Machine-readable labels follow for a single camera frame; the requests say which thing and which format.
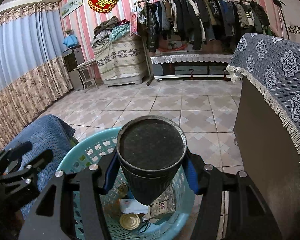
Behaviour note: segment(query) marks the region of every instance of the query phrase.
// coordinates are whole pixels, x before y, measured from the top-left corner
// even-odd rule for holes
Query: blue knitted fabric
[[[58,117],[49,114],[45,115],[24,128],[5,148],[14,148],[20,142],[30,141],[32,150],[22,157],[19,170],[43,151],[50,149],[53,152],[53,160],[38,174],[38,189],[40,191],[47,185],[49,179],[63,159],[71,150],[70,139],[75,130]],[[28,216],[33,202],[25,205],[21,211],[24,219]]]

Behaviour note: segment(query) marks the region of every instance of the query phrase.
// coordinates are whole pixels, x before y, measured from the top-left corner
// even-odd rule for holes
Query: pile of clothes
[[[105,39],[116,41],[128,32],[130,32],[130,21],[119,21],[116,16],[113,16],[111,19],[102,22],[94,28],[94,37],[90,46],[94,48]]]
[[[246,5],[242,1],[159,0],[145,2],[143,13],[150,52],[159,47],[160,36],[166,40],[172,34],[192,44],[194,50],[212,40],[222,41],[226,48],[235,47],[249,32],[276,36],[265,10],[254,1]]]

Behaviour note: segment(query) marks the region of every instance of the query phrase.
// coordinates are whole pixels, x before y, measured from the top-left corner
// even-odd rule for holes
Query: curtain
[[[0,150],[71,82],[58,3],[0,15]]]

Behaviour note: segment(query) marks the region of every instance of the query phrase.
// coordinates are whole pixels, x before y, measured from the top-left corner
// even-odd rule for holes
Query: gray patterned blanket
[[[243,75],[260,91],[300,155],[300,44],[247,33],[226,70],[233,82]]]

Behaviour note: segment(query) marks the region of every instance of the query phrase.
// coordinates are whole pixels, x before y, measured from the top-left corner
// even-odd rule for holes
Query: black cylindrical container
[[[178,171],[186,149],[181,128],[162,116],[142,116],[120,129],[117,153],[136,200],[150,205],[162,194]]]

